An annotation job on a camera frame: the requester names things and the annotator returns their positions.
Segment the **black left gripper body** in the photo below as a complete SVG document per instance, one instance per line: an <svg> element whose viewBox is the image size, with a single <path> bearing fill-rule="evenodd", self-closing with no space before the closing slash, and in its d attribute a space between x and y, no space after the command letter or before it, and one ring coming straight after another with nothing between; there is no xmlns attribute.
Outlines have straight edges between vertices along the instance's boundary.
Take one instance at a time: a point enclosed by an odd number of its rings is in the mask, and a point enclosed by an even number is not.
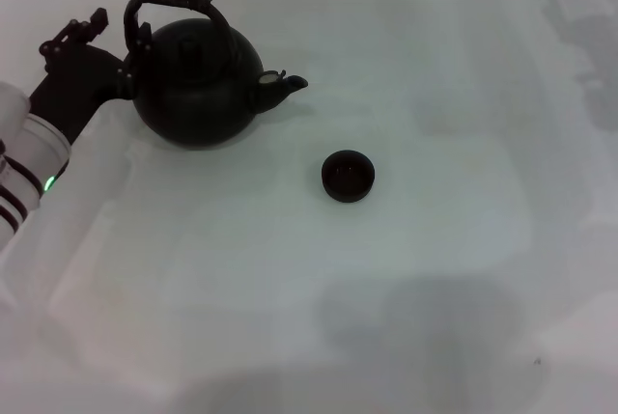
<svg viewBox="0 0 618 414"><path fill-rule="evenodd" d="M31 113L72 144L103 103L131 98L124 63L89 44L44 44L46 77L30 95Z"/></svg>

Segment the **black round teapot with handle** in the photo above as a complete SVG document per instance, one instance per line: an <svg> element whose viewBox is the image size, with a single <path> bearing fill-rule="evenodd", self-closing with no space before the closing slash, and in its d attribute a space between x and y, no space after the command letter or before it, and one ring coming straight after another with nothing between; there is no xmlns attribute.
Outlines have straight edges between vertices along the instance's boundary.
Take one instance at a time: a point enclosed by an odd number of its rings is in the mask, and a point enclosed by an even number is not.
<svg viewBox="0 0 618 414"><path fill-rule="evenodd" d="M146 4L197 13L152 29L152 50L132 99L165 140L189 149L221 144L307 87L301 76L264 69L251 42L211 0L129 0L124 30L141 24L138 12Z"/></svg>

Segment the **small black teacup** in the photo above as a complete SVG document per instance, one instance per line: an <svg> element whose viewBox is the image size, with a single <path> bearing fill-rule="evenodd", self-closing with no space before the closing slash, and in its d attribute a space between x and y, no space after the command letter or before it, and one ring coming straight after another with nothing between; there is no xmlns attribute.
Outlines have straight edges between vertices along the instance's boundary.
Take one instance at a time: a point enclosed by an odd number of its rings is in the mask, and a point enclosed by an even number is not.
<svg viewBox="0 0 618 414"><path fill-rule="evenodd" d="M323 189L333 200L350 204L365 198L376 177L373 162L363 153L341 150L332 153L321 168Z"/></svg>

